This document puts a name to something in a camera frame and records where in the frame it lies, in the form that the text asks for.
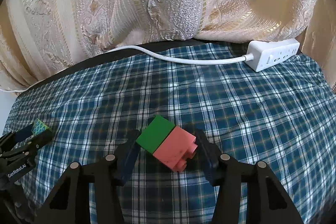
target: white power strip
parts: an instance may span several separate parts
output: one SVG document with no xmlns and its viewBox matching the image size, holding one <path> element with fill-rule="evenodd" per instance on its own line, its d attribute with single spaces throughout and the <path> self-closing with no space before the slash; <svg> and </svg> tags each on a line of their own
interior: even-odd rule
<svg viewBox="0 0 336 224">
<path fill-rule="evenodd" d="M 245 63 L 256 72 L 259 72 L 296 55 L 299 46 L 300 43 L 294 38 L 280 42 L 253 40 L 250 42 L 246 53 L 253 54 L 253 59 L 246 60 Z"/>
</svg>

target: screw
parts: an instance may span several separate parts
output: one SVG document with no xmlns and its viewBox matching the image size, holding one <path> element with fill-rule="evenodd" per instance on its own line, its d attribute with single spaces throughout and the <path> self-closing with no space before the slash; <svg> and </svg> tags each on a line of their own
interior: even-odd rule
<svg viewBox="0 0 336 224">
<path fill-rule="evenodd" d="M 259 162 L 258 162 L 258 166 L 259 166 L 260 168 L 265 168 L 265 167 L 266 167 L 266 163 L 263 162 L 263 161 L 259 161 Z"/>
<path fill-rule="evenodd" d="M 109 154 L 109 155 L 107 155 L 106 157 L 105 157 L 105 159 L 107 160 L 107 161 L 112 161 L 112 160 L 114 160 L 116 157 L 115 157 L 115 155 L 113 155 L 113 154 Z"/>
<path fill-rule="evenodd" d="M 76 169 L 78 167 L 79 167 L 79 163 L 77 163 L 77 162 L 73 162 L 72 164 L 70 164 L 71 169 Z"/>
<path fill-rule="evenodd" d="M 222 160 L 229 160 L 230 159 L 230 156 L 228 154 L 221 154 L 220 158 Z"/>
</svg>

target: power cord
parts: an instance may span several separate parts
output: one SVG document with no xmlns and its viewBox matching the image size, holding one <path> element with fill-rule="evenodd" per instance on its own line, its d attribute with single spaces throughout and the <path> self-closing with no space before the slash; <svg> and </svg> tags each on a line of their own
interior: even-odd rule
<svg viewBox="0 0 336 224">
<path fill-rule="evenodd" d="M 161 59 L 164 61 L 168 61 L 168 62 L 173 62 L 173 63 L 179 63 L 179 64 L 187 64 L 187 65 L 225 65 L 225 64 L 233 64 L 233 63 L 238 63 L 238 62 L 244 62 L 244 61 L 250 61 L 253 60 L 253 54 L 245 54 L 241 57 L 236 57 L 236 58 L 229 58 L 229 59 L 218 59 L 218 60 L 194 60 L 194 59 L 183 59 L 183 58 L 175 58 L 175 57 L 168 57 L 168 56 L 164 56 L 161 54 L 157 54 L 155 52 L 151 52 L 145 48 L 139 47 L 139 46 L 133 46 L 133 45 L 129 45 L 129 46 L 122 46 L 122 47 L 118 47 L 118 48 L 114 48 L 113 50 L 110 50 L 108 52 L 115 52 L 115 51 L 120 51 L 120 50 L 124 50 L 127 48 L 132 48 L 134 50 L 138 50 L 141 51 L 145 54 L 148 54 L 154 58 L 157 59 Z M 3 92 L 25 92 L 28 89 L 30 89 L 31 87 L 37 85 L 38 83 L 44 81 L 40 80 L 38 82 L 36 82 L 35 84 L 31 85 L 29 88 L 25 89 L 25 90 L 2 90 Z"/>
</svg>

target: beige curtain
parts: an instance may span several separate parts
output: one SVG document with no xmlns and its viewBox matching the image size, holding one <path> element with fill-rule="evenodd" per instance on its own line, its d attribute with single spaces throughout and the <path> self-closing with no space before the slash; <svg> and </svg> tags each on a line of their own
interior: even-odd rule
<svg viewBox="0 0 336 224">
<path fill-rule="evenodd" d="M 201 38 L 280 41 L 316 0 L 6 0 L 0 87 L 22 89 L 114 47 Z"/>
<path fill-rule="evenodd" d="M 22 90 L 37 80 L 16 42 L 5 1 L 0 5 L 0 15 L 0 87 Z"/>
<path fill-rule="evenodd" d="M 300 44 L 302 52 L 321 66 L 336 93 L 336 0 L 317 0 Z"/>
</svg>

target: blue plaid fabric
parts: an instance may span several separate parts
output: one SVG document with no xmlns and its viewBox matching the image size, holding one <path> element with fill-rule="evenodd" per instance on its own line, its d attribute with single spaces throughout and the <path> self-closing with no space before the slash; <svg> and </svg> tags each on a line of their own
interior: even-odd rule
<svg viewBox="0 0 336 224">
<path fill-rule="evenodd" d="M 240 45 L 204 44 L 164 55 L 224 59 Z M 193 123 L 237 160 L 266 161 L 305 223 L 319 223 L 336 200 L 336 97 L 315 61 L 305 55 L 254 72 L 244 63 L 191 66 L 140 54 L 65 76 L 19 96 L 5 132 L 36 118 L 56 133 L 39 151 L 37 167 L 21 179 L 31 207 L 47 198 L 73 161 L 85 165 L 113 153 L 132 129 L 159 114 L 179 126 Z M 91 218 L 96 223 L 94 188 Z M 218 187 L 205 179 L 197 155 L 172 173 L 141 150 L 132 179 L 119 188 L 127 223 L 207 223 Z M 240 223 L 247 187 L 241 188 Z"/>
</svg>

